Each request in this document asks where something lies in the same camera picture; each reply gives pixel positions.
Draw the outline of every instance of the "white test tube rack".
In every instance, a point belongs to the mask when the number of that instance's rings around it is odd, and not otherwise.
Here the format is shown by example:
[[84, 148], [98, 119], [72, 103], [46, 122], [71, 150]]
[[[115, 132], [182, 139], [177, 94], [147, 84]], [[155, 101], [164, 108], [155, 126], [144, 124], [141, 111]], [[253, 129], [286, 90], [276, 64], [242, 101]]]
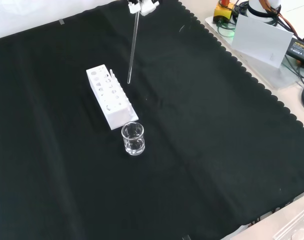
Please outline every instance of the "white test tube rack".
[[139, 118], [118, 79], [105, 65], [86, 70], [93, 93], [111, 130]]

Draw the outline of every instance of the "clear liquid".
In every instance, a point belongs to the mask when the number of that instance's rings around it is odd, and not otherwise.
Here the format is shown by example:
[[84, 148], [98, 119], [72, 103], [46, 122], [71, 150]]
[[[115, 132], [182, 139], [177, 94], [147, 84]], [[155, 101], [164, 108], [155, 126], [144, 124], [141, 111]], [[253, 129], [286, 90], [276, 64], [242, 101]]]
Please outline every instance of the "clear liquid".
[[144, 138], [136, 140], [124, 140], [125, 150], [132, 156], [137, 156], [143, 153], [146, 148]]

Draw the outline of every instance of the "robotic arm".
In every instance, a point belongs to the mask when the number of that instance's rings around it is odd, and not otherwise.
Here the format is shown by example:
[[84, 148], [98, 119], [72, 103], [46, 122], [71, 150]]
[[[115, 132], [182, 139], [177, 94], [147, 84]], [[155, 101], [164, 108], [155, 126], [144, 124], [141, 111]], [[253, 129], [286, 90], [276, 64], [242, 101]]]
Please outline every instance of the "robotic arm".
[[127, 0], [128, 8], [131, 14], [141, 13], [142, 16], [146, 16], [152, 13], [158, 5], [158, 0]]

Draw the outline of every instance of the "table surface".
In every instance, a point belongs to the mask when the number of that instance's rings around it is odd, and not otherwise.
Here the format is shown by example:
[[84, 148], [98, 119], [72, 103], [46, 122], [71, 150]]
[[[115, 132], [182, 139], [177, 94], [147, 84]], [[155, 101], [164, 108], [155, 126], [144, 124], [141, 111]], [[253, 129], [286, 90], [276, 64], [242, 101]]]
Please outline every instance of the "table surface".
[[[0, 39], [0, 239], [217, 240], [304, 192], [304, 128], [177, 0], [141, 19], [130, 85], [126, 2], [64, 22]], [[102, 64], [139, 157], [89, 85]]]
[[231, 240], [272, 240], [276, 233], [302, 211], [304, 211], [304, 196], [232, 237]]
[[[304, 36], [304, 0], [283, 1], [282, 14], [294, 26], [299, 36]], [[233, 37], [224, 37], [217, 34], [218, 29], [216, 24], [213, 23], [213, 17], [206, 18], [205, 25], [214, 32], [215, 36], [221, 42], [227, 45], [229, 51], [237, 54], [237, 57], [244, 63], [247, 70], [264, 84], [273, 95], [277, 96], [278, 99], [290, 109], [291, 113], [304, 125], [304, 107], [301, 104], [301, 93], [303, 88], [298, 77], [290, 72], [284, 65], [281, 65], [279, 69], [276, 69], [233, 50], [231, 48]], [[231, 34], [231, 31], [225, 29], [220, 29], [220, 33], [226, 36], [233, 35]], [[293, 58], [289, 57], [289, 59], [292, 63], [295, 62]], [[290, 67], [285, 58], [283, 64]]]

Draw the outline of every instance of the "black power supply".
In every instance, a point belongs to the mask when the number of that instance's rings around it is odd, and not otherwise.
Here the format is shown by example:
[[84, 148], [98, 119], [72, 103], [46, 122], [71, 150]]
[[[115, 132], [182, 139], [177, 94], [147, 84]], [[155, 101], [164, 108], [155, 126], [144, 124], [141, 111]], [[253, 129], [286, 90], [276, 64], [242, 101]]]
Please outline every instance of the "black power supply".
[[304, 64], [304, 42], [292, 38], [286, 54]]

